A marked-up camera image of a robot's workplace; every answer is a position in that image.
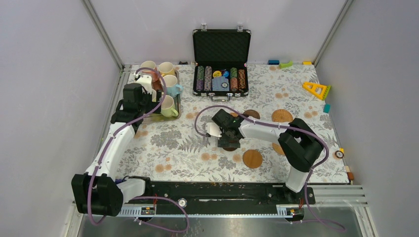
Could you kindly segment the pink mug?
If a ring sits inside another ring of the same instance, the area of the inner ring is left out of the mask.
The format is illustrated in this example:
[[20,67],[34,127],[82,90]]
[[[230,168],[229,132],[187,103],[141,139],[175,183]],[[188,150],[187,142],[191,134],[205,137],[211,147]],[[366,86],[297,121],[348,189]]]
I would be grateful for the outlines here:
[[155,73],[157,70],[156,63],[153,61],[145,61],[143,62],[140,67],[142,68],[142,73],[152,74]]

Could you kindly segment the woven cork coaster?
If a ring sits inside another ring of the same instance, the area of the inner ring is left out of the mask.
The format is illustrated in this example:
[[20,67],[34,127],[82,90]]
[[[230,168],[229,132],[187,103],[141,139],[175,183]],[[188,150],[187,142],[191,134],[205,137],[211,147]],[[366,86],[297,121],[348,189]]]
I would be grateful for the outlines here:
[[283,151],[283,149],[280,145],[273,143],[272,148],[277,154],[282,155],[282,156],[285,155],[285,153],[284,153],[284,151]]

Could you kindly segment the blue toy block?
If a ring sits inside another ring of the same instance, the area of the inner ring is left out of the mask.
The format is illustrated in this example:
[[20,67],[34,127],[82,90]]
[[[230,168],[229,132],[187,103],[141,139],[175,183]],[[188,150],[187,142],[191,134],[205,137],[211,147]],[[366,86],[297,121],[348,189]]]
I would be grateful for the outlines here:
[[268,60],[267,64],[268,65],[279,65],[280,61],[279,60]]

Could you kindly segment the dark brown wooden coaster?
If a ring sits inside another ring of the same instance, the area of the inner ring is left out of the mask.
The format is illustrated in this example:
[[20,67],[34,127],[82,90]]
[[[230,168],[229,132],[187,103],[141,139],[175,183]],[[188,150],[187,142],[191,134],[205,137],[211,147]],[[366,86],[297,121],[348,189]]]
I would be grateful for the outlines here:
[[225,151],[232,152],[237,150],[237,148],[223,148]]

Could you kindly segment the brown wooden block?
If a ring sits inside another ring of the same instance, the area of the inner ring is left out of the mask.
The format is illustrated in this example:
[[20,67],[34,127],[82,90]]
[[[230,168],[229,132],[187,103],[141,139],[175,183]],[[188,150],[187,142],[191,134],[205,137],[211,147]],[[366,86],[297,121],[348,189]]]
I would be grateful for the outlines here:
[[354,180],[354,175],[351,172],[349,166],[347,166],[347,165],[345,166],[345,171],[347,173],[347,177],[348,177],[349,182],[352,182]]

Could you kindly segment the yellow mug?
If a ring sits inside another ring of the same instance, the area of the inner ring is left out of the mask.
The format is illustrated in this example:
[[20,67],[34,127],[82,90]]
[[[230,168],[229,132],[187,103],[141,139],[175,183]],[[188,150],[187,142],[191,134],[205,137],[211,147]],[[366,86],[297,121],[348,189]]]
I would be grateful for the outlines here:
[[163,62],[158,66],[159,73],[164,77],[167,75],[175,75],[175,68],[171,62]]

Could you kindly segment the black poker chip case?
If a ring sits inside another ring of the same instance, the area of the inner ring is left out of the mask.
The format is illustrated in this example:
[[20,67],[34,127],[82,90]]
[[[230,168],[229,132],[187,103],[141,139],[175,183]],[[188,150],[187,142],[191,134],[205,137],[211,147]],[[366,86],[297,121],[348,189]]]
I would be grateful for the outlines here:
[[194,96],[229,101],[249,94],[247,62],[251,30],[208,29],[203,24],[192,32],[194,47]]

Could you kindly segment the light green mug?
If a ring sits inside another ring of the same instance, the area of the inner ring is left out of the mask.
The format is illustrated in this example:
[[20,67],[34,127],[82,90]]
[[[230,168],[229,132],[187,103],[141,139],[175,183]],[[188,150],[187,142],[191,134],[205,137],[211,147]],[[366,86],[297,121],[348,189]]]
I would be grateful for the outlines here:
[[177,117],[179,115],[178,110],[175,108],[174,99],[166,95],[161,104],[161,114],[166,118]]

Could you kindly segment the light brown wooden coaster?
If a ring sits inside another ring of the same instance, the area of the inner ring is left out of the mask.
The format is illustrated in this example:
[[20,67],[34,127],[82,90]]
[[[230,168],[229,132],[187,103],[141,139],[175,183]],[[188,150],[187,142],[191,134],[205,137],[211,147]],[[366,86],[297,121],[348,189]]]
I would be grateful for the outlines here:
[[262,165],[263,156],[258,150],[247,150],[243,154],[243,163],[251,169],[258,168]]

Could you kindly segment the floral table mat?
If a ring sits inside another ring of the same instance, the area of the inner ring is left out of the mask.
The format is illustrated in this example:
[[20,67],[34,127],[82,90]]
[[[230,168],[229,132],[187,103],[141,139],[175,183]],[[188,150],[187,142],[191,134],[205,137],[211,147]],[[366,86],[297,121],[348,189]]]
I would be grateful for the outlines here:
[[[180,96],[180,118],[143,123],[126,148],[117,177],[137,175],[154,181],[284,182],[290,165],[285,156],[273,150],[271,143],[243,139],[239,149],[228,152],[217,146],[216,139],[196,133],[195,126],[204,130],[218,111],[218,104],[208,97],[193,95],[193,65],[178,65],[176,69],[184,87]],[[315,68],[249,65],[248,77],[248,96],[233,98],[227,106],[240,113],[255,110],[266,121],[272,120],[272,113],[277,109],[285,109],[293,118],[303,119],[330,149],[329,157],[315,168],[310,182],[348,183],[344,161],[334,157],[339,144],[331,117],[323,112],[325,102],[302,88],[306,81],[318,83]],[[247,150],[258,150],[262,154],[260,167],[251,169],[243,163]]]

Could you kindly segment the woven rattan coaster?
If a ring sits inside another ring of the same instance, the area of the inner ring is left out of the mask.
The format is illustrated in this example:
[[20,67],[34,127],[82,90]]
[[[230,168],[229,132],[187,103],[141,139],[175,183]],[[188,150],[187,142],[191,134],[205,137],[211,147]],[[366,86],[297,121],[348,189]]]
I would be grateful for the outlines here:
[[293,115],[285,109],[277,109],[272,113],[273,122],[292,122]]

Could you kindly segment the silver metal tray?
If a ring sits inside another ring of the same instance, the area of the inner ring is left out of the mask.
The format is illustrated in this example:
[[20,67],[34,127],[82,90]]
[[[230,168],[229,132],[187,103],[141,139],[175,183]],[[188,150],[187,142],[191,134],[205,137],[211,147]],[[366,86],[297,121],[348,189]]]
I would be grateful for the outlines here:
[[[175,76],[177,77],[178,83],[179,83],[180,79],[179,79],[179,75],[178,74],[179,74],[178,71],[175,70]],[[173,97],[173,99],[174,99],[174,103],[175,103],[175,108],[179,112],[179,115],[177,117],[166,118],[162,114],[150,114],[148,117],[146,117],[144,119],[144,123],[170,121],[170,120],[176,120],[176,119],[180,118],[180,115],[181,115],[181,98],[180,98],[180,94],[177,95],[176,97]]]

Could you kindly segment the dark walnut wooden coaster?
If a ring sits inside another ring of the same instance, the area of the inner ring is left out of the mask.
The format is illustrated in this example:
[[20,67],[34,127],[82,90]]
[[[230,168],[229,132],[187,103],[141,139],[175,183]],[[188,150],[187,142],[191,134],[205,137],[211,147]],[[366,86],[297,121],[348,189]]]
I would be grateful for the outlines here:
[[243,112],[243,115],[246,115],[248,117],[253,117],[253,118],[256,118],[256,119],[260,119],[260,114],[255,110],[246,110],[246,111]]

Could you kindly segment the green toy block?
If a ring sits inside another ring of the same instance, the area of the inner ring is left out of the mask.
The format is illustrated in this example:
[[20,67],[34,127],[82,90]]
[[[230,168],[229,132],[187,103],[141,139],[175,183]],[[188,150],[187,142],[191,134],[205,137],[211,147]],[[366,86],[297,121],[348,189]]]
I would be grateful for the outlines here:
[[283,63],[280,63],[279,64],[279,68],[280,69],[285,69],[285,68],[288,68],[288,67],[291,67],[291,66],[293,66],[293,61],[289,61],[289,62],[283,62]]

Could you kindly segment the tape roll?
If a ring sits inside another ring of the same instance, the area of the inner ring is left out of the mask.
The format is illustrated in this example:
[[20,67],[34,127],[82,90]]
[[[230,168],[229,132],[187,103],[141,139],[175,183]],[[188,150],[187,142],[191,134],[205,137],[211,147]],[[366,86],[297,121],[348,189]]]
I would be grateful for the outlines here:
[[335,151],[334,157],[337,158],[337,159],[343,159],[344,158],[343,150],[339,149],[339,150]]

